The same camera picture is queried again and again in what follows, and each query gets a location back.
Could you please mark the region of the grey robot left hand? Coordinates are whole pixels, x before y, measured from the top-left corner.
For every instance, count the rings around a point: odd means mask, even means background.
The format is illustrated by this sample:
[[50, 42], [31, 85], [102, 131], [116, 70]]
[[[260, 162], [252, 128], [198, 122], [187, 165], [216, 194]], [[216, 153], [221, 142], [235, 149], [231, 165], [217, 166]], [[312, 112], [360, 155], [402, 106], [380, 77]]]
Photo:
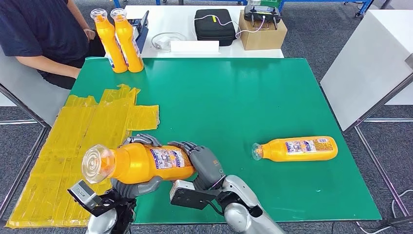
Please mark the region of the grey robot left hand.
[[[155, 137], [149, 134], [137, 134], [136, 136], [127, 137], [121, 146], [130, 143], [142, 143], [153, 147], [161, 147], [161, 143]], [[125, 184], [115, 178], [111, 178], [112, 188], [115, 189], [122, 197], [133, 199], [140, 195], [156, 191], [164, 180], [160, 176], [154, 176], [147, 182], [136, 184]]]

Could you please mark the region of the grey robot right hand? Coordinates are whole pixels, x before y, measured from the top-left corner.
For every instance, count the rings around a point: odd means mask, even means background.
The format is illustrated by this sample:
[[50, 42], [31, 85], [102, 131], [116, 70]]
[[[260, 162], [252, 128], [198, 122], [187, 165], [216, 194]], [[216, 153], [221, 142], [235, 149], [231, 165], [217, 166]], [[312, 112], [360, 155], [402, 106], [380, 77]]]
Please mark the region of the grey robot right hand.
[[168, 145], [178, 147], [188, 155], [198, 174], [192, 182], [195, 189], [202, 191], [213, 189], [225, 177], [219, 160], [209, 148], [190, 141], [171, 141]]

